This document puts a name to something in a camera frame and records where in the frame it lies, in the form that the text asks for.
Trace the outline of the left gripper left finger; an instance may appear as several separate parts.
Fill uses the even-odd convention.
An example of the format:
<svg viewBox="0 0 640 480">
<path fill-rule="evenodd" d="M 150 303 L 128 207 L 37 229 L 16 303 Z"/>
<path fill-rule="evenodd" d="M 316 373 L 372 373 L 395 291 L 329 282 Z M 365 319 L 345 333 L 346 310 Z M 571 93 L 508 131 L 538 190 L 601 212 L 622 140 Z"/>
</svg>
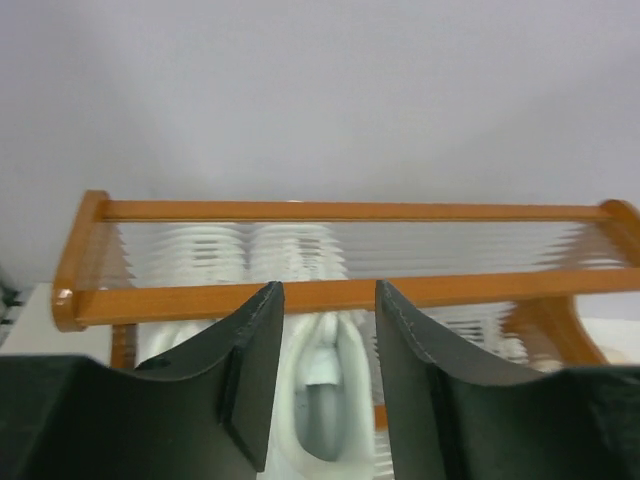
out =
<svg viewBox="0 0 640 480">
<path fill-rule="evenodd" d="M 266 465 L 284 316 L 271 282 L 134 369 L 1 359 L 5 479 L 253 479 Z"/>
</svg>

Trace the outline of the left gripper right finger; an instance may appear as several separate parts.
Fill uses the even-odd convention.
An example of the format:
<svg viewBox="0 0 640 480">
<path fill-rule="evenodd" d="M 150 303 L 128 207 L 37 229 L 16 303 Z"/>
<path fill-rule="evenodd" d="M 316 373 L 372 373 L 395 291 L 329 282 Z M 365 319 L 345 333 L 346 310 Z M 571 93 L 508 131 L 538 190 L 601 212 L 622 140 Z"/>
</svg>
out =
<svg viewBox="0 0 640 480">
<path fill-rule="evenodd" d="M 639 370 L 543 373 L 493 355 L 375 289 L 377 351 L 399 479 L 635 479 Z"/>
</svg>

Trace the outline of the white sneaker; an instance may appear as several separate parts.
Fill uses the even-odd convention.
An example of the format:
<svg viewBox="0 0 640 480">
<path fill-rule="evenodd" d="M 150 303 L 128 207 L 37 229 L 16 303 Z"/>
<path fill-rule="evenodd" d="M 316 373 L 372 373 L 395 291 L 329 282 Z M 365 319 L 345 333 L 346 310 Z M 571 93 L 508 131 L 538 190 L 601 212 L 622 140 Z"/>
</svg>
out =
<svg viewBox="0 0 640 480">
<path fill-rule="evenodd" d="M 239 284 L 245 279 L 245 251 L 231 224 L 187 224 L 151 237 L 129 251 L 129 272 L 137 288 Z M 138 327 L 137 362 L 159 355 L 215 322 L 144 323 Z"/>
<path fill-rule="evenodd" d="M 266 224 L 251 240 L 253 280 L 343 280 L 327 227 Z M 371 373 L 355 311 L 288 314 L 262 479 L 371 479 L 375 421 Z"/>
</svg>

